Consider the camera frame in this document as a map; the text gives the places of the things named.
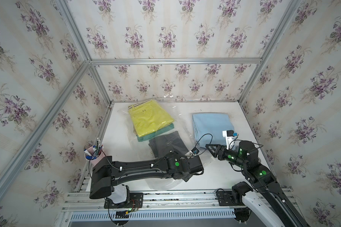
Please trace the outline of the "clear plastic vacuum bag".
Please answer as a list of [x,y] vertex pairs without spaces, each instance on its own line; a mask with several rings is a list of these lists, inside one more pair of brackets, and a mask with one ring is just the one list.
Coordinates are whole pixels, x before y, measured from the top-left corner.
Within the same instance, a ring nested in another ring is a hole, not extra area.
[[162,158],[177,152],[182,158],[195,156],[193,149],[202,151],[200,142],[187,126],[187,115],[176,103],[148,99],[124,104],[117,108],[127,133],[135,161]]

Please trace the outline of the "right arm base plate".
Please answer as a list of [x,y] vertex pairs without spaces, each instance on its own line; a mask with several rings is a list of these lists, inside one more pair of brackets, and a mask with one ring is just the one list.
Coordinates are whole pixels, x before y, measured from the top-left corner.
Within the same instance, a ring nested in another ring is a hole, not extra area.
[[224,189],[217,189],[215,195],[217,197],[219,206],[244,206],[242,198],[246,195],[247,192],[250,192],[250,190],[226,191]]

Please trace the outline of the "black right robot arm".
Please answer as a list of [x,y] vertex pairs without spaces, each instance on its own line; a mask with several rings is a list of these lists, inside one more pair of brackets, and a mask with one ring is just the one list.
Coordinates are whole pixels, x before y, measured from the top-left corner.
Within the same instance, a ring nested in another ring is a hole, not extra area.
[[207,150],[231,167],[238,166],[245,177],[232,187],[230,199],[251,210],[267,227],[308,227],[309,224],[283,192],[274,174],[259,161],[260,144],[239,141],[232,145],[208,144]]

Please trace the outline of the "light blue trousers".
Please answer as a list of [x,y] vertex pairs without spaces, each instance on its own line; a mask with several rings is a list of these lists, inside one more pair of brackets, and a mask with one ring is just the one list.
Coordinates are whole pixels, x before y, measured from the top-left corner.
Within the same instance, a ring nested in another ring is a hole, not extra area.
[[207,144],[226,145],[223,131],[235,130],[226,113],[196,113],[192,115],[194,138],[201,148]]

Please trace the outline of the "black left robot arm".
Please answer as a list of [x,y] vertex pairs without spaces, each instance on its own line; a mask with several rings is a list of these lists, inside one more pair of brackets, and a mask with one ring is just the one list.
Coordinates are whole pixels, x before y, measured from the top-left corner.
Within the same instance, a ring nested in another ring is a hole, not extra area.
[[115,186],[148,178],[189,181],[202,175],[204,167],[199,156],[187,157],[175,151],[161,158],[138,162],[113,161],[112,156],[102,158],[92,169],[90,199],[111,196]]

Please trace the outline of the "dark grey trousers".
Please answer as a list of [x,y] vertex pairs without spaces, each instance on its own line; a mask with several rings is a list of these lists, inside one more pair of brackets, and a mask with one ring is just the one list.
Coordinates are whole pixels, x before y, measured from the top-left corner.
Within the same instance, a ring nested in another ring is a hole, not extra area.
[[148,145],[156,158],[163,157],[170,151],[183,155],[189,152],[178,131],[152,138]]

